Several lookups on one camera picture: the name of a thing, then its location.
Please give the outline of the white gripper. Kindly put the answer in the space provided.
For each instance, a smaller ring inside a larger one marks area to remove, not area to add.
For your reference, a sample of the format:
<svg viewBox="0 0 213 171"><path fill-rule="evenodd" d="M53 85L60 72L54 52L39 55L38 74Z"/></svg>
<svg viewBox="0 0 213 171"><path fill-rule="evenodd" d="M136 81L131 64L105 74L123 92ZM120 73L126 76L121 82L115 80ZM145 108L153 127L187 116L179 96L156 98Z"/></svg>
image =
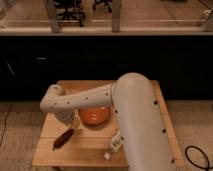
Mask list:
<svg viewBox="0 0 213 171"><path fill-rule="evenodd" d="M80 128L80 119L78 117L75 117L75 114L73 111L59 111L55 114L55 117L63 124L69 125L74 130L77 130Z"/></svg>

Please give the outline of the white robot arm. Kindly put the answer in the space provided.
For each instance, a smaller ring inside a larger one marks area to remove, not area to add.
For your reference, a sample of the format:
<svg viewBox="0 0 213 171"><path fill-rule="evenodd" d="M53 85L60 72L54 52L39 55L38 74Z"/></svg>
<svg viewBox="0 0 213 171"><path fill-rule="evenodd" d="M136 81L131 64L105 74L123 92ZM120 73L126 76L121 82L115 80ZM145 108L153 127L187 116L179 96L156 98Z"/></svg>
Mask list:
<svg viewBox="0 0 213 171"><path fill-rule="evenodd" d="M112 107L117 117L129 171L175 171L160 104L151 81L139 73L74 94L49 86L40 108L68 125L74 109Z"/></svg>

